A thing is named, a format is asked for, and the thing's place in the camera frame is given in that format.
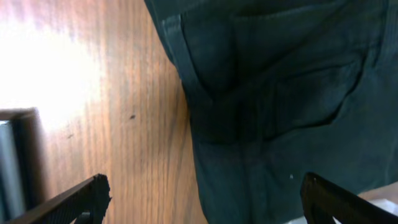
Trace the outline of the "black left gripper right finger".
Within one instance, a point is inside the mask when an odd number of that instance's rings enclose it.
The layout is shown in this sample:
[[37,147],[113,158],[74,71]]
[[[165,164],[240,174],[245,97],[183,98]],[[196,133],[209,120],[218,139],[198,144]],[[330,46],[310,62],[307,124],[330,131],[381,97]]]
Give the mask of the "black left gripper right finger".
[[309,224],[335,224],[336,221],[344,224],[397,224],[396,215],[312,172],[305,174],[300,195],[303,214]]

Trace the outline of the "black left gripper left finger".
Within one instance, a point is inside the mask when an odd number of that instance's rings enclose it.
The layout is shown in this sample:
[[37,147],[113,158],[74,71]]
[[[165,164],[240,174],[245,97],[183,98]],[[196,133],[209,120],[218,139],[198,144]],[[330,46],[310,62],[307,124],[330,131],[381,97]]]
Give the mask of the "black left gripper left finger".
[[107,176],[96,174],[7,223],[102,224],[111,201],[109,192]]

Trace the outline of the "black trousers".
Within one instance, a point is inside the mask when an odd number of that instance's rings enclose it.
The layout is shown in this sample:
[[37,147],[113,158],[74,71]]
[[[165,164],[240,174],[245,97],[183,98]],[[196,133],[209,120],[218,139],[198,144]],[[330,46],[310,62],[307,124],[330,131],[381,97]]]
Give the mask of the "black trousers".
[[396,0],[147,0],[190,110],[209,223],[285,223],[314,172],[397,181]]

